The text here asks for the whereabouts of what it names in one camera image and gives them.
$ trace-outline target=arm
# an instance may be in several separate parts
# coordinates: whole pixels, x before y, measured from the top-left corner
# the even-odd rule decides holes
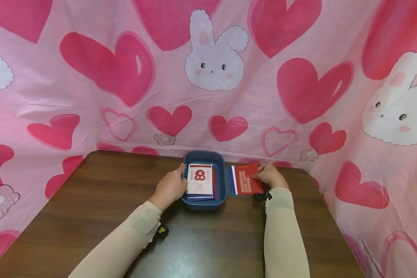
[[[309,278],[309,263],[293,209],[287,182],[271,164],[260,167],[254,178],[270,185],[272,199],[266,202],[264,261],[267,278]]]
[[[99,243],[68,278],[122,278],[141,251],[152,242],[162,211],[178,200],[187,181],[183,164],[158,183],[153,196]]]

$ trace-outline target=blue plastic tray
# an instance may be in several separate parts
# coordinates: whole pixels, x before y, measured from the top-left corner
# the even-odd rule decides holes
[[[217,210],[221,207],[227,198],[226,189],[225,189],[225,167],[224,167],[224,158],[215,152],[206,152],[206,151],[191,151],[188,152],[183,158],[183,163],[185,164],[185,170],[183,177],[185,178],[188,173],[188,165],[191,163],[202,163],[202,164],[211,164],[212,168],[216,171],[216,189],[217,189],[217,199],[215,200],[203,200],[203,201],[192,201],[187,199],[187,194],[182,196],[181,200],[184,202],[185,206],[191,210]]]

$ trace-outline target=beige sleeve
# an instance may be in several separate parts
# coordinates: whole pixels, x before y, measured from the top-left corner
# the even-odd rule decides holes
[[[162,211],[145,202],[100,242],[68,278],[123,278],[136,257],[152,242]]]
[[[266,278],[308,278],[309,263],[293,209],[292,194],[285,188],[270,190],[264,232]]]

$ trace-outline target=pink fabric backdrop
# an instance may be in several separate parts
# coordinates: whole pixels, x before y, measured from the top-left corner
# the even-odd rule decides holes
[[[417,277],[417,0],[0,0],[0,256],[96,149],[305,169]]]

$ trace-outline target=hand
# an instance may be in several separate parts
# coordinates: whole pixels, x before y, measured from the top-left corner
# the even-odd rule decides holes
[[[261,180],[267,183],[270,188],[282,187],[289,189],[284,177],[279,171],[273,166],[273,164],[263,164],[259,167],[259,173],[252,176],[254,179]]]
[[[178,169],[168,172],[159,181],[155,193],[148,201],[161,211],[165,211],[174,201],[179,200],[187,189],[187,180],[181,178],[182,172],[183,163]]]

